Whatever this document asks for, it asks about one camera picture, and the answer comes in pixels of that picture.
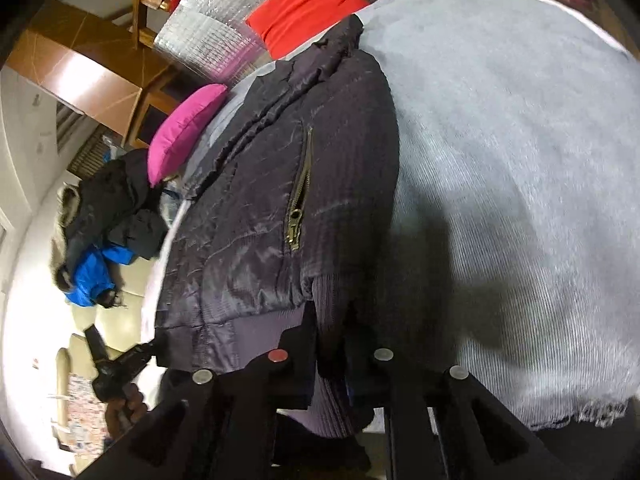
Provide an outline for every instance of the brass zipper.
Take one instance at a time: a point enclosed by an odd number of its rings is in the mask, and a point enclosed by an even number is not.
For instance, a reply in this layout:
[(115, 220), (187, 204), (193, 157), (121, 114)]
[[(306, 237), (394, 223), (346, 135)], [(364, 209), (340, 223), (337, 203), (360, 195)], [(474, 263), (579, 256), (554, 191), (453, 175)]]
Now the brass zipper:
[(292, 251), (300, 248), (300, 229), (302, 227), (302, 216), (305, 210), (306, 192), (309, 189), (311, 178), (311, 133), (313, 129), (309, 128), (306, 132), (306, 148), (305, 158), (302, 162), (302, 170), (298, 177), (298, 182), (291, 196), (289, 210), (287, 211), (287, 229), (285, 232), (285, 240), (289, 244)]

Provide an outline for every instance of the person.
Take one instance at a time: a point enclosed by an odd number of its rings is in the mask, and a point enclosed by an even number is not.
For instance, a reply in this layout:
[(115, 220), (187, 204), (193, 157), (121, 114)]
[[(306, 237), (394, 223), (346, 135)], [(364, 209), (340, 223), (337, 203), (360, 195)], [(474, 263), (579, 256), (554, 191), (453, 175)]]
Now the person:
[[(176, 387), (191, 377), (183, 370), (167, 370), (160, 381), (159, 401)], [(129, 383), (124, 387), (126, 399), (112, 399), (107, 402), (104, 419), (109, 436), (105, 439), (105, 449), (124, 436), (126, 429), (120, 423), (120, 412), (125, 406), (131, 412), (132, 424), (139, 422), (148, 412), (145, 397), (138, 387)], [(280, 413), (276, 414), (276, 435), (272, 463), (285, 468), (306, 468), (317, 471), (337, 469), (366, 473), (371, 462), (365, 449), (358, 444), (355, 436), (347, 438), (324, 438), (307, 430), (302, 424)]]

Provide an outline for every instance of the silver foil mat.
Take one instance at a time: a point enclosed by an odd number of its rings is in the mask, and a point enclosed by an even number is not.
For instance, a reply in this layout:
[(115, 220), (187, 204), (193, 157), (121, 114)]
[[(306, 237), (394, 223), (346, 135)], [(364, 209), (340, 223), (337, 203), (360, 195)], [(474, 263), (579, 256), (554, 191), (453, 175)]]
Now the silver foil mat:
[(271, 60), (244, 22), (264, 1), (181, 0), (156, 36), (155, 48), (199, 76), (234, 86)]

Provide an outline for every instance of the blue jacket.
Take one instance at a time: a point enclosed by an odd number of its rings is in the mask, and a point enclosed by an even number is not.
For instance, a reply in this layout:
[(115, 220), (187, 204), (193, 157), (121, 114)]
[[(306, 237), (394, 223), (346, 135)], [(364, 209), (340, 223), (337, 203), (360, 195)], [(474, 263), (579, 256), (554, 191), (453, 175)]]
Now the blue jacket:
[(129, 265), (133, 259), (133, 252), (116, 245), (103, 248), (90, 246), (82, 254), (76, 267), (73, 280), (75, 288), (65, 293), (69, 301), (79, 306), (94, 306), (100, 293), (115, 288), (105, 258), (117, 264)]

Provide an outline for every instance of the bubble wrap insulation sheet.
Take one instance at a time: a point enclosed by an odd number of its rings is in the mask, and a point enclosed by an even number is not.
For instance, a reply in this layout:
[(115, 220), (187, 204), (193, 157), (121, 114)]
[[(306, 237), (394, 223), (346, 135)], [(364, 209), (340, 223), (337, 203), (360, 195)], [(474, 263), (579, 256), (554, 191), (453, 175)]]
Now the bubble wrap insulation sheet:
[(199, 76), (233, 86), (271, 60), (244, 22), (264, 1), (181, 0), (156, 36), (155, 48)]
[[(357, 14), (400, 135), (383, 343), (464, 365), (531, 427), (612, 423), (640, 386), (640, 64), (537, 0)], [(187, 176), (272, 68), (232, 90)]]

